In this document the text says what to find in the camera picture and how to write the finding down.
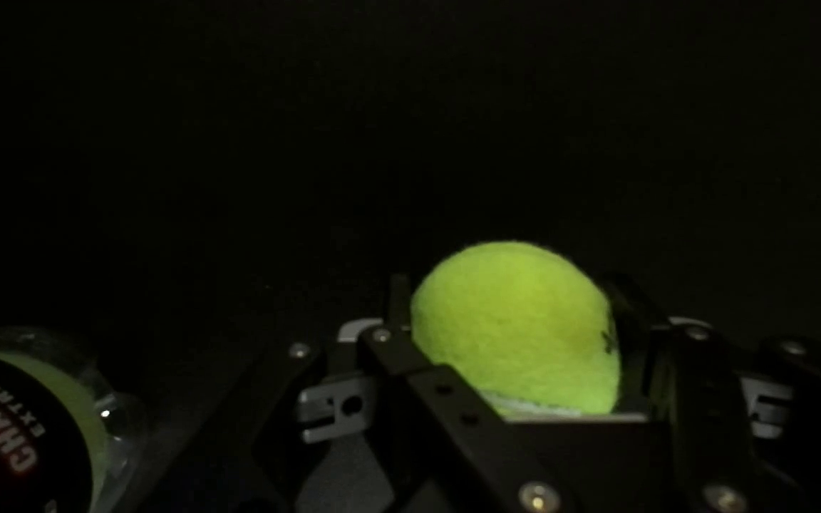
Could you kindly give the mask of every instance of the cylindrical object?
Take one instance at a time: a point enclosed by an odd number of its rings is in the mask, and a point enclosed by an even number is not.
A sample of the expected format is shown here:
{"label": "cylindrical object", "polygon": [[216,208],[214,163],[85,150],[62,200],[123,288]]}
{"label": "cylindrical object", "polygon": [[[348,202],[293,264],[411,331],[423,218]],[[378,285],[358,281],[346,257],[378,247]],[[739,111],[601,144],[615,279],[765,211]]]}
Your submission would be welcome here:
{"label": "cylindrical object", "polygon": [[0,509],[108,513],[142,435],[142,406],[68,338],[0,331]]}

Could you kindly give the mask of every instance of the screw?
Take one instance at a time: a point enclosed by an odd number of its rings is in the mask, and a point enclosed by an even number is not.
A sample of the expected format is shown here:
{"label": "screw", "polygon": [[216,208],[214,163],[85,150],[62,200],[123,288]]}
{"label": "screw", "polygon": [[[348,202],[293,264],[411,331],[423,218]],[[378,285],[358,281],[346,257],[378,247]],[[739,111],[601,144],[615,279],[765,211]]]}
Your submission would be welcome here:
{"label": "screw", "polygon": [[747,495],[735,487],[706,485],[702,495],[716,513],[747,513]]}
{"label": "screw", "polygon": [[556,513],[559,509],[559,493],[541,480],[528,480],[519,493],[519,502],[528,513]]}
{"label": "screw", "polygon": [[373,341],[384,344],[390,338],[390,331],[387,326],[375,326],[373,331]]}
{"label": "screw", "polygon": [[806,355],[806,344],[797,341],[797,338],[785,338],[780,351],[789,353],[789,355]]}
{"label": "screw", "polygon": [[290,353],[290,358],[306,358],[310,353],[310,346],[306,341],[293,341],[289,353]]}
{"label": "screw", "polygon": [[689,324],[686,335],[696,338],[696,341],[712,338],[712,334],[706,326],[702,326],[702,324]]}

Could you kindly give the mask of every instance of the black background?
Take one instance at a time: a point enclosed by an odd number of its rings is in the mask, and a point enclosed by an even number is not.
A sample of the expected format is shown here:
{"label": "black background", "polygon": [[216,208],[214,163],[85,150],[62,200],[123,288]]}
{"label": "black background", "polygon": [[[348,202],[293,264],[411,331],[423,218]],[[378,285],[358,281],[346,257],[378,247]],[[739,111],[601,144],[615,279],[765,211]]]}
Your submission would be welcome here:
{"label": "black background", "polygon": [[482,237],[821,338],[821,3],[0,3],[0,324],[149,401],[139,493],[250,358]]}

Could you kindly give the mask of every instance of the yellow tennis ball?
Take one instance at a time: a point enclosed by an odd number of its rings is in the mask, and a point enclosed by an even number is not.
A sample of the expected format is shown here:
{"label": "yellow tennis ball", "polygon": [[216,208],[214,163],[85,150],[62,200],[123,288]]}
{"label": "yellow tennis ball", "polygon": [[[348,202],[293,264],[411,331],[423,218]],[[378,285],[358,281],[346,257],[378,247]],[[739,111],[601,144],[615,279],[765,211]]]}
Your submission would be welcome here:
{"label": "yellow tennis ball", "polygon": [[618,346],[606,296],[565,257],[485,241],[435,264],[414,292],[414,338],[505,419],[611,412]]}

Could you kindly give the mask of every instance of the tennis ball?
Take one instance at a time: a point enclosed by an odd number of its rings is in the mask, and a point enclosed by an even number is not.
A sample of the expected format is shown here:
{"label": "tennis ball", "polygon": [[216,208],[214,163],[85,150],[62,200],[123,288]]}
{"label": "tennis ball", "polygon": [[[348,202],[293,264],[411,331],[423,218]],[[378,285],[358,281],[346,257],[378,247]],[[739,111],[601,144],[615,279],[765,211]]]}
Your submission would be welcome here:
{"label": "tennis ball", "polygon": [[41,362],[33,355],[0,351],[0,362],[9,362],[11,366],[19,366],[32,379],[36,379],[68,409],[68,416],[73,419],[88,446],[90,479],[93,479],[90,505],[98,505],[102,493],[106,470],[108,470],[110,439],[106,433],[102,419],[93,409],[93,393],[85,383],[80,383],[73,376],[68,376],[65,369],[48,362]]}
{"label": "tennis ball", "polygon": [[411,302],[414,338],[505,419],[611,412],[618,344],[606,296],[565,257],[485,241],[438,261]]}

